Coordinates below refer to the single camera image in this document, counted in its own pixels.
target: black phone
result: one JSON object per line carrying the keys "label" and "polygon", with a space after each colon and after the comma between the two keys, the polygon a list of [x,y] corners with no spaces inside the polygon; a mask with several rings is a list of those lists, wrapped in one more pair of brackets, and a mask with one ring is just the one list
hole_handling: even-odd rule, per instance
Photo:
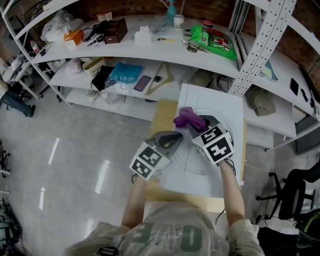
{"label": "black phone", "polygon": [[296,96],[298,95],[299,84],[293,78],[291,78],[290,89]]}
{"label": "black phone", "polygon": [[143,75],[140,78],[139,82],[136,83],[136,85],[133,89],[138,92],[142,92],[144,90],[144,88],[146,87],[146,85],[149,83],[150,79],[151,79],[150,76]]}

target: plastic bottle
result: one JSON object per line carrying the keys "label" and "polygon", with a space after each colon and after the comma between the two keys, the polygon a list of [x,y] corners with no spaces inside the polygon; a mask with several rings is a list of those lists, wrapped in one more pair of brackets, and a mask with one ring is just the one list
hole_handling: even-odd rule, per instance
{"label": "plastic bottle", "polygon": [[36,54],[38,54],[38,53],[40,52],[40,48],[39,48],[39,46],[36,44],[36,42],[33,41],[33,40],[30,40],[30,44],[31,44],[31,47],[32,47],[33,51],[34,51]]}

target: purple cloth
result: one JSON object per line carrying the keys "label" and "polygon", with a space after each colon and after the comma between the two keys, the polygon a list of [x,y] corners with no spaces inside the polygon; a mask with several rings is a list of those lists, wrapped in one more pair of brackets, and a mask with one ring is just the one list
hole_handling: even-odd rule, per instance
{"label": "purple cloth", "polygon": [[181,108],[179,111],[179,116],[173,120],[173,123],[177,128],[185,127],[189,123],[197,128],[200,132],[204,132],[207,129],[206,121],[195,114],[194,110],[190,106]]}

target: cup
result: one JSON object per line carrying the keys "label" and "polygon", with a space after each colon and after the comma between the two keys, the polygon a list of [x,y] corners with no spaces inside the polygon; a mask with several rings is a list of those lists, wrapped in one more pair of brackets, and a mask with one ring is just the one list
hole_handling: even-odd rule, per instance
{"label": "cup", "polygon": [[177,30],[181,30],[185,21],[185,16],[176,14],[173,17],[173,27]]}

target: gray floor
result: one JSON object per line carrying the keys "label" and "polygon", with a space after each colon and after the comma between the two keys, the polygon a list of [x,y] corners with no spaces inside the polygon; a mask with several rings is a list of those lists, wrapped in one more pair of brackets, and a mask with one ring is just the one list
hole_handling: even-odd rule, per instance
{"label": "gray floor", "polygon": [[[120,223],[132,187],[128,166],[150,122],[68,107],[53,91],[35,104],[33,118],[0,107],[0,138],[11,153],[12,170],[1,186],[11,191],[8,199],[22,225],[25,247],[33,256],[57,256],[99,221]],[[254,220],[273,206],[255,200],[274,190],[269,171],[285,177],[294,168],[311,167],[315,159],[314,154],[296,156],[290,146],[267,153],[247,145],[242,187],[247,217]],[[225,216],[219,223],[225,234]]]}

